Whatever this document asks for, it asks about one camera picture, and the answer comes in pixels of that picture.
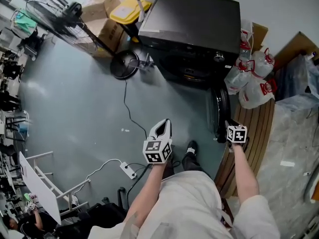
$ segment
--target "black shoe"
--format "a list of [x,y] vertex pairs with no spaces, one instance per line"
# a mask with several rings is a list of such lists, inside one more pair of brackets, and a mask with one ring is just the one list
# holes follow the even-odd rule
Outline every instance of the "black shoe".
[[188,153],[188,152],[194,153],[194,156],[196,157],[197,152],[198,152],[198,144],[196,141],[192,140],[188,143],[186,153]]

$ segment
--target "black washing machine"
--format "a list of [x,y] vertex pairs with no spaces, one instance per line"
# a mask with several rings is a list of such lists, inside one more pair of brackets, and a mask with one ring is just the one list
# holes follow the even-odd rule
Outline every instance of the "black washing machine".
[[163,76],[209,89],[212,129],[225,141],[230,107],[224,78],[240,50],[240,6],[233,0],[155,0],[139,37]]

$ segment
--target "tiled floor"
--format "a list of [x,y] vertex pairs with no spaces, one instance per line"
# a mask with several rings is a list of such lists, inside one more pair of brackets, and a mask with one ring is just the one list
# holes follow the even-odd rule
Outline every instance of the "tiled floor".
[[[304,189],[318,164],[319,130],[318,109],[292,112],[275,105],[272,131],[262,166],[257,179],[261,194],[269,201],[270,209],[283,239],[299,238],[319,204],[305,203]],[[294,167],[280,165],[281,161],[295,163]],[[229,205],[235,215],[238,212],[237,198],[231,198]]]

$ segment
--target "fan pole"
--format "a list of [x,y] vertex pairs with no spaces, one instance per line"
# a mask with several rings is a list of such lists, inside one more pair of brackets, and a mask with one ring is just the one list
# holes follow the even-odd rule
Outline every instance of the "fan pole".
[[86,24],[83,24],[83,30],[90,36],[94,41],[96,41],[103,49],[108,51],[114,59],[116,59],[121,65],[124,65],[124,61],[121,60],[117,54],[111,50],[104,42],[102,42],[94,33],[91,32],[91,30],[87,27]]

